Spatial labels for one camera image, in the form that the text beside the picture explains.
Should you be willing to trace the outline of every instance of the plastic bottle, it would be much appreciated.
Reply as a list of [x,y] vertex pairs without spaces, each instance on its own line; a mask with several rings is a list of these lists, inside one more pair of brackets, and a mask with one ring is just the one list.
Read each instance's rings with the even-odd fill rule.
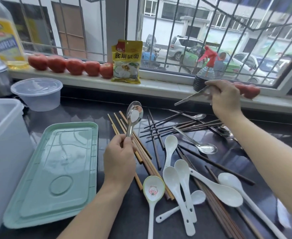
[[28,62],[13,18],[8,9],[0,3],[0,59],[9,68],[27,68]]

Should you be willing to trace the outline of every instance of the white plastic container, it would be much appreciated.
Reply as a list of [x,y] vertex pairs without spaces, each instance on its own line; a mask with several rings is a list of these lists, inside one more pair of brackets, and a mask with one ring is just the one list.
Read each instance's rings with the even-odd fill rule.
[[0,225],[34,151],[22,118],[23,107],[16,99],[0,99]]
[[31,110],[46,112],[60,105],[62,87],[59,80],[33,78],[13,84],[11,92],[18,95]]

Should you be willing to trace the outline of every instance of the white ceramic spoon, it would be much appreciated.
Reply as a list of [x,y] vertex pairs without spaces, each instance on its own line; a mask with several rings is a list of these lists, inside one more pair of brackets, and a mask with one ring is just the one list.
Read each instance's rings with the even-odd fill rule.
[[[191,200],[194,205],[199,205],[203,203],[206,200],[206,194],[202,192],[201,190],[196,190],[191,194]],[[166,220],[168,217],[170,217],[173,213],[180,210],[180,206],[177,206],[159,216],[156,217],[156,222],[160,223]]]
[[191,217],[188,213],[183,197],[181,196],[180,180],[176,169],[172,166],[165,168],[163,171],[163,179],[168,188],[170,189],[170,191],[172,192],[172,194],[174,195],[178,205],[180,206],[180,211],[181,214],[183,215],[187,236],[191,237],[195,235],[196,233],[195,226],[191,221]]
[[218,199],[226,205],[231,207],[239,207],[244,202],[240,193],[235,189],[217,184],[191,168],[189,168],[189,170],[192,176],[196,177],[205,185],[207,185],[209,189],[211,189],[211,191],[218,197]]
[[164,169],[170,166],[172,160],[172,154],[176,150],[178,145],[178,140],[174,135],[169,135],[165,139],[165,148],[166,148],[166,161]]
[[250,197],[244,192],[240,180],[233,174],[221,173],[218,176],[219,182],[222,185],[229,186],[237,190],[247,201],[250,208],[267,224],[271,231],[279,239],[287,239],[282,232],[269,220],[269,218],[259,209],[259,207],[250,199]]
[[185,160],[179,159],[175,162],[174,167],[178,173],[180,184],[184,191],[188,213],[190,214],[192,222],[195,223],[197,222],[197,217],[196,217],[195,208],[193,206],[190,190],[189,190],[189,176],[190,176],[189,166]]
[[144,195],[149,204],[148,239],[153,239],[154,234],[154,209],[156,203],[163,197],[165,183],[157,176],[148,176],[143,184]]

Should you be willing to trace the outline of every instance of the black countertop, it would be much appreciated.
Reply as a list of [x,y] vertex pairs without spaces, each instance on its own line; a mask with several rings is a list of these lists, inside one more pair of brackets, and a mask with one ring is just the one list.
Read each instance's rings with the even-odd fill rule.
[[[98,176],[97,176],[97,190],[99,190],[103,184],[104,180],[104,167],[103,167],[103,153],[105,147],[109,141],[114,136],[114,131],[111,126],[111,122],[107,114],[109,113],[114,120],[117,128],[121,132],[119,124],[116,122],[116,119],[113,115],[113,112],[123,111],[126,113],[127,105],[124,104],[114,104],[108,102],[99,102],[99,101],[88,101],[80,100],[73,98],[62,98],[61,105],[48,112],[33,112],[29,111],[25,116],[25,121],[30,132],[31,137],[34,139],[36,144],[39,143],[42,133],[45,128],[49,125],[55,123],[64,123],[64,122],[81,122],[81,121],[91,121],[95,122],[99,126],[99,151],[98,151]],[[144,108],[144,119],[135,127],[135,132],[139,134],[143,130],[143,127],[148,125],[147,115],[148,109]],[[152,115],[157,120],[162,120],[168,116],[171,116],[173,113],[163,109],[151,109]],[[213,115],[208,115],[204,121],[216,119]],[[168,122],[165,125],[179,123],[188,121],[189,119],[184,116],[176,117],[172,122]],[[264,122],[257,121],[254,122],[270,132],[273,136],[282,140],[284,143],[292,147],[292,125],[283,125],[274,122]],[[196,150],[195,147],[189,145],[185,138],[180,134],[175,134],[178,138],[179,144],[193,150]],[[244,157],[244,153],[240,149],[239,144],[232,139],[222,138],[209,130],[197,131],[189,133],[195,140],[201,142],[213,143],[218,147],[218,152],[214,155],[208,155],[208,158],[218,162],[219,164],[231,169],[247,178],[256,182],[256,185],[249,186],[243,183],[244,190],[251,197],[251,199],[259,206],[259,208],[269,217],[271,221],[275,223],[282,229],[282,227],[277,222],[276,215],[276,198],[273,195],[272,191],[265,183],[263,178],[260,176],[256,170],[253,163]],[[145,144],[146,148],[152,156],[154,157],[152,162],[157,167],[156,159],[154,155],[154,148],[150,139],[145,137],[141,138],[142,142]],[[163,166],[165,160],[165,153],[162,150],[158,139],[156,139],[157,149],[160,156],[160,163]],[[209,179],[212,179],[208,174],[207,170],[204,168],[204,165],[207,165],[204,161],[188,154],[185,152],[188,158],[191,159],[192,163],[195,165],[197,170],[206,176]],[[172,165],[176,160],[179,159],[179,156],[175,152],[172,156]],[[212,171],[218,176],[222,171],[208,165]],[[143,165],[137,163],[136,172],[143,183],[144,179],[148,176]],[[190,190],[191,192],[197,190],[194,182],[190,181]],[[162,198],[155,207],[155,217],[172,209],[177,205],[176,201],[166,201],[165,198]],[[237,223],[239,228],[244,233],[247,239],[255,238],[255,236],[250,232],[248,227],[245,225],[244,221],[239,217],[238,213],[230,207],[227,207],[228,212],[230,213],[232,219]],[[253,212],[246,205],[241,206],[242,210],[246,215],[251,219],[253,224],[258,228],[260,233],[265,239],[274,239],[276,238],[273,233],[266,227],[266,225],[255,216]],[[204,202],[201,205],[195,206],[197,223],[195,224],[196,234],[194,238],[209,238],[209,239],[226,239],[221,226],[216,220],[214,214],[210,210],[207,202]],[[128,192],[126,193],[123,204],[118,212],[114,225],[112,227],[109,238],[127,238],[127,239],[136,239],[136,238],[147,238],[148,233],[148,203],[144,197],[144,194],[139,191],[136,182],[133,181]],[[7,229],[4,226],[0,228],[0,239],[15,239],[15,238],[33,238],[33,239],[51,239],[56,238],[62,230],[69,224],[72,218],[65,219],[62,221],[57,221],[54,223],[40,225],[31,228],[24,229]],[[288,239],[292,239],[292,228],[285,229],[284,234]],[[154,238],[188,238],[184,229],[183,220],[181,213],[177,212],[161,224],[154,223]]]

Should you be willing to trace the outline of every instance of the plastic tray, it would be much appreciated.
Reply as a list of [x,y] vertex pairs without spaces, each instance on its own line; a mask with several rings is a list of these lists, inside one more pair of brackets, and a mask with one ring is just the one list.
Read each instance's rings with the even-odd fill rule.
[[77,215],[96,195],[98,126],[59,123],[45,129],[4,214],[8,228]]

